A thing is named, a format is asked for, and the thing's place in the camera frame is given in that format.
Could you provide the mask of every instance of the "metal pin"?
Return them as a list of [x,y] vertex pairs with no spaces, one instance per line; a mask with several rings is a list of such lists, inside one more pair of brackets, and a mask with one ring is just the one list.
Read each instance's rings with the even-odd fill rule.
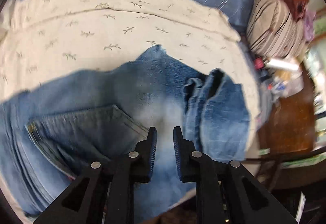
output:
[[195,157],[195,158],[199,158],[199,157],[201,157],[202,156],[202,153],[200,152],[200,151],[193,151],[192,153],[191,153],[191,155],[193,156],[193,157]]
[[129,157],[130,157],[130,158],[137,158],[138,155],[139,155],[139,153],[136,152],[136,151],[132,151],[132,152],[129,153]]
[[91,167],[93,169],[100,168],[100,166],[101,166],[101,163],[100,162],[92,162],[92,164],[91,164]]
[[231,161],[230,164],[231,164],[231,166],[234,167],[234,168],[238,168],[238,167],[240,167],[240,163],[239,163],[238,161],[235,161],[235,160]]

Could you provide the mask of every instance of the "striped fabric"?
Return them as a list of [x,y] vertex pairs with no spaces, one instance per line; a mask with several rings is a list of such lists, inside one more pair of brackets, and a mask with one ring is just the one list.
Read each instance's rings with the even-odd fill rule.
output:
[[250,49],[263,57],[297,57],[307,48],[303,21],[295,22],[282,0],[255,0],[247,39]]

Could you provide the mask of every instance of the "triangular cutout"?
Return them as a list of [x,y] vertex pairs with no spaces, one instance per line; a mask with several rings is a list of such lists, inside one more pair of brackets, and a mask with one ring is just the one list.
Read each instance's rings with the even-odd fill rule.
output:
[[250,206],[253,210],[260,210],[268,206],[268,199],[250,182],[247,178],[242,178],[244,189],[246,190]]
[[78,212],[84,199],[89,178],[84,178],[71,193],[62,201],[62,206]]

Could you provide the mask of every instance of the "cream floral sheet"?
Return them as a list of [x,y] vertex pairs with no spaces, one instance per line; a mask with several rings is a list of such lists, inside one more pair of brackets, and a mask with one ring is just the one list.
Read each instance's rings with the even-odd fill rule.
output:
[[192,0],[9,0],[1,12],[0,101],[80,69],[110,71],[161,44],[199,72],[241,83],[255,135],[258,92],[239,35]]

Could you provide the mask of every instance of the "jeans pocket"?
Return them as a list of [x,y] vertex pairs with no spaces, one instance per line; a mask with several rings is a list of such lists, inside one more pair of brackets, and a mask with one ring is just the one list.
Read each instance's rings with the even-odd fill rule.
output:
[[26,129],[42,154],[69,176],[133,151],[148,133],[116,105],[33,118]]

